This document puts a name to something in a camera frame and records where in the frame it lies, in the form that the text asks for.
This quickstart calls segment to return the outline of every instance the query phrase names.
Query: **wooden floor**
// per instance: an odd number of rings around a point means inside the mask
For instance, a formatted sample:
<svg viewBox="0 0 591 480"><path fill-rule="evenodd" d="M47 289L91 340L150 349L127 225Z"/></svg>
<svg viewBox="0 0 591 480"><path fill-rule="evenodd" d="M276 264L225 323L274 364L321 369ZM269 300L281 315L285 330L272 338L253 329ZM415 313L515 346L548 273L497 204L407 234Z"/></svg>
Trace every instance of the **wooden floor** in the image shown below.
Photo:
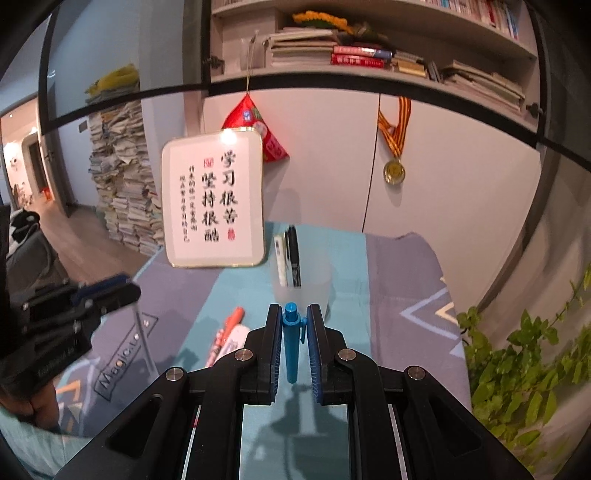
<svg viewBox="0 0 591 480"><path fill-rule="evenodd" d="M78 208L71 217L62 214L57 205L36 200L28 209L41 216L41 228L57 251L68 275L93 283L125 272L133 276L148 257L109 239L106 228L95 213Z"/></svg>

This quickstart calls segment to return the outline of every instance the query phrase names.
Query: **orange marker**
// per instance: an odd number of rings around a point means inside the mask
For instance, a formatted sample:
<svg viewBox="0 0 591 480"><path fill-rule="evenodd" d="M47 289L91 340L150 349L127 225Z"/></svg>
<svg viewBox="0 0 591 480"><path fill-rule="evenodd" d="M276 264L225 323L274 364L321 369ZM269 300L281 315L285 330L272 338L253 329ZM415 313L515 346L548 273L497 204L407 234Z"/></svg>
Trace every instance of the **orange marker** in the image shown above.
<svg viewBox="0 0 591 480"><path fill-rule="evenodd" d="M213 345L209 349L209 353L207 354L207 361L205 362L206 367L212 366L217 359L217 355L219 354L220 350L226 343L226 340L232 333L232 329L238 325L242 319L244 318L244 309L242 307L236 307L236 310L232 312L232 314L226 319L224 323L224 328L219 329L217 331L215 340L213 341Z"/></svg>
<svg viewBox="0 0 591 480"><path fill-rule="evenodd" d="M226 319L224 324L224 331L222 335L222 346L226 343L226 340L232 333L232 329L238 325L244 318L244 309L242 307L236 307L236 310Z"/></svg>

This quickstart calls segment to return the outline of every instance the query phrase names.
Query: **medal ribbon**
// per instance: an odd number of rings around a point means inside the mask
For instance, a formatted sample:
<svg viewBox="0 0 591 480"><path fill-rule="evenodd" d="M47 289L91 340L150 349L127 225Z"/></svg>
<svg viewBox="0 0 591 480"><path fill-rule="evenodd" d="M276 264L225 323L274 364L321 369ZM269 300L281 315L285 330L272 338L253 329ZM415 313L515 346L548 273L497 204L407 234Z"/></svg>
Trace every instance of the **medal ribbon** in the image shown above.
<svg viewBox="0 0 591 480"><path fill-rule="evenodd" d="M378 110L378 128L384 136L384 140L388 144L388 148L392 151L392 155L397 160L402 156L402 149L404 148L404 140L406 139L406 132L408 121L410 120L410 98L398 97L400 108L398 110L398 125L394 128L394 132L390 130L394 127L388 122L381 110Z"/></svg>

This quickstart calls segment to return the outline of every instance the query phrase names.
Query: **black marker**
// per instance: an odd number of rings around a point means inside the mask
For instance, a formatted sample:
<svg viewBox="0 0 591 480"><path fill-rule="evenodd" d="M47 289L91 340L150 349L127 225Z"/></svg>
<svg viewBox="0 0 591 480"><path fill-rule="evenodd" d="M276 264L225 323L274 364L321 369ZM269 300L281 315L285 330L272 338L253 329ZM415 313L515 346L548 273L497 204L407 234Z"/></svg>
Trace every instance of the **black marker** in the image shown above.
<svg viewBox="0 0 591 480"><path fill-rule="evenodd" d="M294 287L300 288L301 287L301 278L300 278L300 251L297 245L297 234L296 234L296 227L290 225L287 229L287 238L288 238L288 251L289 251L289 259L291 263L291 276L294 281Z"/></svg>

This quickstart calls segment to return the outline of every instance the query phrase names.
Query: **frosted cup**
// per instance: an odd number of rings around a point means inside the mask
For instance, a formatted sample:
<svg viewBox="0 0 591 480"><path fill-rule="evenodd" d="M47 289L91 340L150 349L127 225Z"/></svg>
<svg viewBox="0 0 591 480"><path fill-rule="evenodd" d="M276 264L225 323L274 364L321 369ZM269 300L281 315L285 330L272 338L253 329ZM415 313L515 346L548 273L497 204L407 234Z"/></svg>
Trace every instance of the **frosted cup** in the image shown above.
<svg viewBox="0 0 591 480"><path fill-rule="evenodd" d="M330 257L324 248L300 247L300 277L301 287L291 286L291 269L287 268L288 287L279 284L277 272L277 256L273 249L269 255L269 271L275 301L282 307L286 303L294 302L300 315L306 316L308 305L317 303L320 305L322 316L326 317L326 307L329 303L330 287L332 280L332 266Z"/></svg>

